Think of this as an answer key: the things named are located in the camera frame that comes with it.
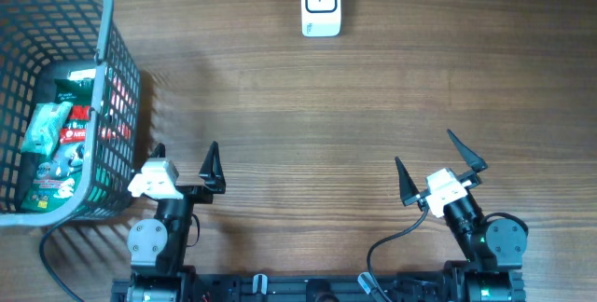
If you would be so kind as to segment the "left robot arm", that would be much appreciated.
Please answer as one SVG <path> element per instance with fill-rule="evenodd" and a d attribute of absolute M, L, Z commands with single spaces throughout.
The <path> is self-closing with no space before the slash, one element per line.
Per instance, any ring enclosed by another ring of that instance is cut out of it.
<path fill-rule="evenodd" d="M 192 227 L 200 227 L 193 208 L 211 204 L 214 195 L 226 192 L 226 181 L 218 142 L 212 142 L 199 170 L 200 185 L 178 185 L 179 173 L 165 156 L 165 145 L 158 144 L 141 169 L 135 173 L 128 190 L 135 198 L 146 196 L 157 202 L 154 216 L 136 223 L 129 232 L 131 278 L 124 300 L 134 301 L 208 301 L 199 275 L 185 264 Z"/>

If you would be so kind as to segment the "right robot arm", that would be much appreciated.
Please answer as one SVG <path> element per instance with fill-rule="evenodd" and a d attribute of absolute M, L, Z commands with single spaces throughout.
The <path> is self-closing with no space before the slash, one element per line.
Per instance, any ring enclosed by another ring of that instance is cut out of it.
<path fill-rule="evenodd" d="M 444 168 L 426 177 L 420 191 L 404 163 L 396 160 L 400 200 L 416 204 L 423 217 L 442 219 L 465 259 L 447 261 L 438 271 L 398 273 L 393 297 L 399 301 L 524 301 L 521 275 L 529 227 L 510 213 L 485 214 L 471 189 L 481 184 L 486 161 L 449 131 L 468 170 Z"/>

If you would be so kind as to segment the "green 3M gloves packet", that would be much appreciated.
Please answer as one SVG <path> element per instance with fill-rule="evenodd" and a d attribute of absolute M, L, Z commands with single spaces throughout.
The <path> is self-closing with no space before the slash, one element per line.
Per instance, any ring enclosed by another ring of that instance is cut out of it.
<path fill-rule="evenodd" d="M 93 79 L 58 79 L 56 85 L 55 103 L 73 106 L 54 152 L 37 163 L 35 178 L 21 203 L 25 212 L 48 213 L 59 208 L 74 195 L 82 175 Z"/>

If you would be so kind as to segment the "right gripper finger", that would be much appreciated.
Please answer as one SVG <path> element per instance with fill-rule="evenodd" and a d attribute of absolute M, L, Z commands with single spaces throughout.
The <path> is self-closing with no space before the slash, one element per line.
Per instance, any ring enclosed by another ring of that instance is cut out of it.
<path fill-rule="evenodd" d="M 410 206 L 419 200 L 420 192 L 399 157 L 395 157 L 395 162 L 398 173 L 400 200 L 404 206 Z"/>
<path fill-rule="evenodd" d="M 473 172 L 483 172 L 488 168 L 486 161 L 480 155 L 466 146 L 450 129 L 447 129 L 447 133 L 456 150 L 461 155 L 466 165 Z"/>

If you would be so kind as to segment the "light green wipes packet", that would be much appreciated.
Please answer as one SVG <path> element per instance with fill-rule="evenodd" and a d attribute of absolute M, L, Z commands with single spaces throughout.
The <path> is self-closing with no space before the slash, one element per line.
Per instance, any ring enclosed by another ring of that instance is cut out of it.
<path fill-rule="evenodd" d="M 21 152 L 49 157 L 57 146 L 60 130 L 72 106 L 70 102 L 38 103 L 25 132 Z"/>

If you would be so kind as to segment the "pink Kleenex tissue pack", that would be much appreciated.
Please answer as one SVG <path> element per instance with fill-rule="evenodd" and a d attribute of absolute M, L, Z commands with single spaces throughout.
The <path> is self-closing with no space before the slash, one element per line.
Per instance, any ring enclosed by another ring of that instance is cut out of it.
<path fill-rule="evenodd" d="M 100 134 L 103 139 L 125 139 L 129 140 L 132 131 L 128 125 L 129 93 L 126 91 L 122 80 L 115 76 L 112 80 L 110 99 L 104 118 L 107 124 L 100 127 Z"/>

